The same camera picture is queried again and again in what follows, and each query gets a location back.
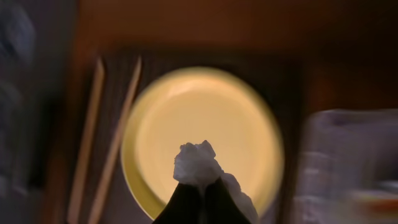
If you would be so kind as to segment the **white tissue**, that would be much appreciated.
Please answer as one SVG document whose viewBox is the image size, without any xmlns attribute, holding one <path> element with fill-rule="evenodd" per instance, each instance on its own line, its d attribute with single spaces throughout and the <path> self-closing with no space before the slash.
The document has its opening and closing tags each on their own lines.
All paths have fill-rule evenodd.
<svg viewBox="0 0 398 224">
<path fill-rule="evenodd" d="M 204 196 L 206 188 L 218 179 L 226 187 L 226 195 L 237 206 L 249 223 L 259 223 L 259 216 L 251 198 L 242 190 L 235 176 L 225 173 L 215 159 L 216 153 L 208 141 L 200 144 L 190 142 L 180 146 L 174 160 L 173 178 L 180 184 L 196 187 Z"/>
</svg>

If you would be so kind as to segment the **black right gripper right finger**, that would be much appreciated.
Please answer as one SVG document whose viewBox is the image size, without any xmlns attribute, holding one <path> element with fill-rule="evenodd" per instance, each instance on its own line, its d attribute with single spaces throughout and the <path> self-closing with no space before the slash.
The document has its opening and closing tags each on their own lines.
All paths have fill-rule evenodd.
<svg viewBox="0 0 398 224">
<path fill-rule="evenodd" d="M 205 190 L 205 214 L 209 224 L 250 224 L 234 203 L 221 177 Z"/>
</svg>

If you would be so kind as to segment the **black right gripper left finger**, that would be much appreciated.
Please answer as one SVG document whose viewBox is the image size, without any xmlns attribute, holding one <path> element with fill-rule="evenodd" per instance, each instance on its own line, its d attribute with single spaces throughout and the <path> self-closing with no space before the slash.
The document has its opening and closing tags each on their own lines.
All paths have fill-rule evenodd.
<svg viewBox="0 0 398 224">
<path fill-rule="evenodd" d="M 192 185 L 178 184 L 172 197 L 152 224 L 204 224 L 203 197 Z"/>
</svg>

